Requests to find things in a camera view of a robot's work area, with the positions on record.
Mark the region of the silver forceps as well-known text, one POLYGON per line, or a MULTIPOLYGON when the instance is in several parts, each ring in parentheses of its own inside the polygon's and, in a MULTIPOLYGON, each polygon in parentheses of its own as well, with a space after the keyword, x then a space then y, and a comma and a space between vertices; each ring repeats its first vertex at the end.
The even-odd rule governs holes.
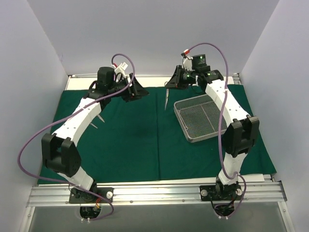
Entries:
POLYGON ((169 89, 166 88, 166 96, 165 96, 165 107, 164 107, 164 110, 167 109, 168 100, 169 100, 169 89))

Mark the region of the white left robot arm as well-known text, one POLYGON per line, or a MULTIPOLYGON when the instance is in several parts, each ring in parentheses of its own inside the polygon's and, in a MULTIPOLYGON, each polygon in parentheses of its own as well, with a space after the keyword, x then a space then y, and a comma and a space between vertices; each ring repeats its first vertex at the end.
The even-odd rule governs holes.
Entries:
POLYGON ((90 85, 88 92, 81 98, 73 116, 52 134, 42 137, 43 165, 65 178, 73 185, 82 188, 80 197, 87 203, 97 198, 94 179, 81 166, 81 156, 77 144, 87 127, 98 117, 114 97, 125 102, 139 100, 149 92, 124 69, 101 67, 97 79, 90 85))

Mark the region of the green surgical cloth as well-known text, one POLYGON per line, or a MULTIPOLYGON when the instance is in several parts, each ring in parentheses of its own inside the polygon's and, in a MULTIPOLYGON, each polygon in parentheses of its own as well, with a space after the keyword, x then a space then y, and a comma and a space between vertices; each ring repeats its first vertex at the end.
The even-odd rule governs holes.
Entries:
POLYGON ((218 139, 190 143, 174 114, 176 101, 198 88, 169 91, 148 88, 149 95, 125 102, 113 98, 78 142, 82 168, 97 182, 136 182, 215 177, 221 170, 218 139))

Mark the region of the metal mesh instrument tray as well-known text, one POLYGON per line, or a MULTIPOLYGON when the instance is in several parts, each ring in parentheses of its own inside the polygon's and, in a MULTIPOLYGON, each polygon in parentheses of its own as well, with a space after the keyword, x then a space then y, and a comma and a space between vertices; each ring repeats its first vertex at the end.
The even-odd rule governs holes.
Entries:
POLYGON ((220 110, 208 95, 175 102, 174 113, 188 142, 195 143, 218 136, 220 110))

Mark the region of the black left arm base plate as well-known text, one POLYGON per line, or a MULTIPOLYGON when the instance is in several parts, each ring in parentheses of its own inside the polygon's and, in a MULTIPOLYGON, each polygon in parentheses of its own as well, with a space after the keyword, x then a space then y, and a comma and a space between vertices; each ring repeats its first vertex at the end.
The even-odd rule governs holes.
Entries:
MULTIPOLYGON (((113 191, 114 188, 111 187, 98 187, 95 190, 97 195, 107 199, 108 201, 112 202, 113 200, 113 191)), ((94 196, 93 194, 87 193, 77 188, 72 188, 70 190, 70 198, 69 203, 72 204, 84 204, 84 203, 103 203, 105 202, 101 198, 94 196)))

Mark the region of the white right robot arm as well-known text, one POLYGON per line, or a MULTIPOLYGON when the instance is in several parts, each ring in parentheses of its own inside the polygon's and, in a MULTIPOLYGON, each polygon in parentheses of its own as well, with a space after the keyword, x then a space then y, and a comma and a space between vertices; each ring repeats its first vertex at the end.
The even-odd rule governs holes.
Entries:
POLYGON ((171 79, 164 85, 169 89, 183 90, 196 84, 209 96, 219 109, 218 129, 226 123, 224 133, 218 133, 221 171, 218 174, 220 184, 214 188, 219 199, 226 199, 232 193, 230 185, 239 180, 242 163, 256 144, 259 133, 259 119, 251 116, 237 102, 218 70, 212 70, 206 63, 206 56, 183 55, 182 63, 176 66, 171 79))

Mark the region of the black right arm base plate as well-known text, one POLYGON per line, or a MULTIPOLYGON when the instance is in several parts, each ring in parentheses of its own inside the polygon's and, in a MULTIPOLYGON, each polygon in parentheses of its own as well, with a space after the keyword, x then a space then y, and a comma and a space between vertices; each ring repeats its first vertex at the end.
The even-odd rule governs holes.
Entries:
POLYGON ((202 201, 233 201, 240 200, 242 189, 239 184, 232 185, 202 185, 199 186, 202 201))

